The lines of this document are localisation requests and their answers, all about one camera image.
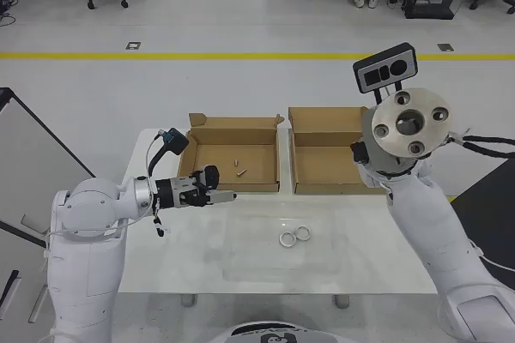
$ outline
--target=box flap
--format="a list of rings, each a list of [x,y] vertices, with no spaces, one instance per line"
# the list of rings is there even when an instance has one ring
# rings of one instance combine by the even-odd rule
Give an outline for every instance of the box flap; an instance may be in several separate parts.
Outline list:
[[[276,117],[206,117],[203,113],[189,113],[191,127],[205,129],[276,129],[284,121]]]
[[[290,107],[288,118],[295,134],[361,132],[366,107]]]
[[[195,171],[195,160],[197,159],[198,142],[193,138],[191,132],[185,135],[189,140],[189,145],[181,154],[179,160],[178,176],[187,176]]]

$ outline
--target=cardboard box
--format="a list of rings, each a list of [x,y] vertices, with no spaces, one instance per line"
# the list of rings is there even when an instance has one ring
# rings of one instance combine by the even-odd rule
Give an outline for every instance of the cardboard box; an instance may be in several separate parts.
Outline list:
[[[280,166],[276,127],[284,118],[206,117],[190,113],[189,145],[181,155],[178,176],[203,165],[220,171],[219,190],[278,192]],[[239,178],[237,172],[247,171]]]
[[[378,194],[362,183],[350,145],[366,107],[290,107],[290,157],[296,194]]]

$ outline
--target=floor marking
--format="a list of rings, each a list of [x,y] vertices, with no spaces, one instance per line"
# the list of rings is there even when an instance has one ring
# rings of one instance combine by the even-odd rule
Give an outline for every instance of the floor marking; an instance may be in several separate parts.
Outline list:
[[[440,44],[437,44],[437,46],[439,47],[439,49],[442,52],[454,51],[454,48],[452,47],[452,45],[450,45],[448,43],[440,43]]]
[[[141,42],[130,42],[126,46],[126,50],[139,50],[141,47]]]
[[[368,52],[13,52],[0,59],[33,60],[361,60]],[[515,53],[419,53],[420,61],[515,61]]]

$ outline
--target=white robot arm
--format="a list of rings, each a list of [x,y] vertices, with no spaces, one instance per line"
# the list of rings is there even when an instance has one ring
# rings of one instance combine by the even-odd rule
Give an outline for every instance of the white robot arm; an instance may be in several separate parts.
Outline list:
[[[367,185],[386,189],[391,216],[431,276],[452,335],[515,342],[515,292],[485,269],[442,189],[427,176],[424,158],[454,135],[450,118],[435,93],[394,93],[364,113],[355,161]]]
[[[166,151],[180,154],[186,146],[186,138],[175,129],[161,131],[155,139],[160,137],[165,144],[151,160],[149,175]],[[46,252],[48,289],[56,311],[51,331],[54,341],[110,343],[112,308],[124,271],[128,220],[153,214],[157,233],[162,236],[159,209],[203,207],[236,198],[230,190],[216,190],[218,183],[217,168],[207,165],[185,178],[156,182],[148,177],[129,178],[122,186],[92,178],[72,192],[59,191],[52,205]]]

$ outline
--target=metal ring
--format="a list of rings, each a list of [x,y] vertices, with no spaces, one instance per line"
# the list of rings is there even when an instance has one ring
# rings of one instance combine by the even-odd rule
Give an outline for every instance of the metal ring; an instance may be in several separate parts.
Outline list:
[[[285,242],[284,238],[286,236],[290,236],[292,238],[292,242],[290,242],[290,243]],[[286,232],[281,233],[281,236],[278,238],[278,241],[281,242],[281,245],[284,248],[292,248],[293,246],[295,246],[296,242],[298,241],[298,238],[294,235],[293,232],[286,231]]]
[[[294,235],[300,241],[308,241],[311,239],[311,230],[307,226],[300,226],[294,231]]]

